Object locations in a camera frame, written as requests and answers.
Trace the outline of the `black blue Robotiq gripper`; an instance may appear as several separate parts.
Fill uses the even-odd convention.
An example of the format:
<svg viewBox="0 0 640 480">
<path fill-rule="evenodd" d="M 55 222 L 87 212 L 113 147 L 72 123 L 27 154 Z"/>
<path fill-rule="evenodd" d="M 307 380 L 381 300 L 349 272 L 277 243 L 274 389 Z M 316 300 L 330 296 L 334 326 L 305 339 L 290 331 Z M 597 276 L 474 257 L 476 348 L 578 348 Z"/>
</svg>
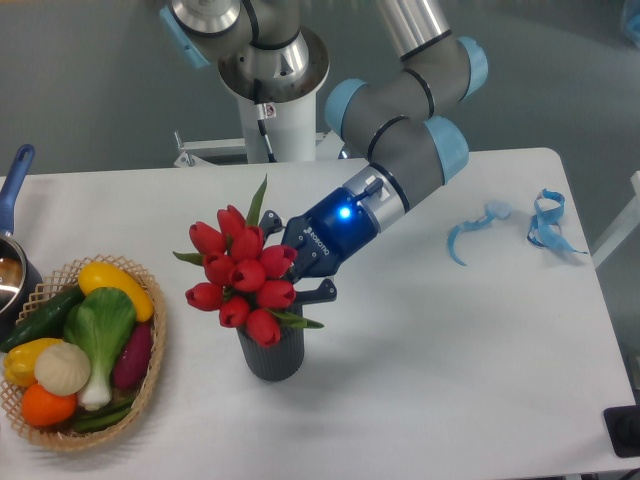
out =
<svg viewBox="0 0 640 480">
<path fill-rule="evenodd" d="M 291 218 L 286 227 L 282 218 L 267 210 L 259 221 L 265 241 L 282 232 L 281 244 L 297 255 L 285 278 L 297 283 L 303 278 L 335 275 L 339 267 L 378 235 L 376 223 L 359 204 L 360 198 L 340 187 L 304 214 Z M 325 278 L 316 289 L 297 291 L 295 304 L 333 302 L 337 287 Z"/>
</svg>

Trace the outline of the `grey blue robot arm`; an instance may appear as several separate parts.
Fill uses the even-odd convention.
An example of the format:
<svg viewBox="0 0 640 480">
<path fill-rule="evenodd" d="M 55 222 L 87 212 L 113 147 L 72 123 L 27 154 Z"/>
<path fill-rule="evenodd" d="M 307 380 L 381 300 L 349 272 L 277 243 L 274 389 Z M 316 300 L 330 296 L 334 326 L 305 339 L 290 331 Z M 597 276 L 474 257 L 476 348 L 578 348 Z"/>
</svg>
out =
<svg viewBox="0 0 640 480">
<path fill-rule="evenodd" d="M 469 159 L 464 136 L 443 114 L 484 84 L 484 50 L 453 35 L 435 1 L 381 1 L 377 8 L 401 71 L 380 87 L 343 81 L 324 108 L 330 129 L 367 166 L 306 213 L 286 223 L 266 215 L 262 223 L 296 252 L 285 280 L 322 280 L 297 294 L 299 305 L 333 300 L 339 266 Z M 216 66 L 236 97 L 250 162 L 314 158 L 316 93 L 329 59 L 302 25 L 298 2 L 170 1 L 160 17 L 187 59 Z"/>
</svg>

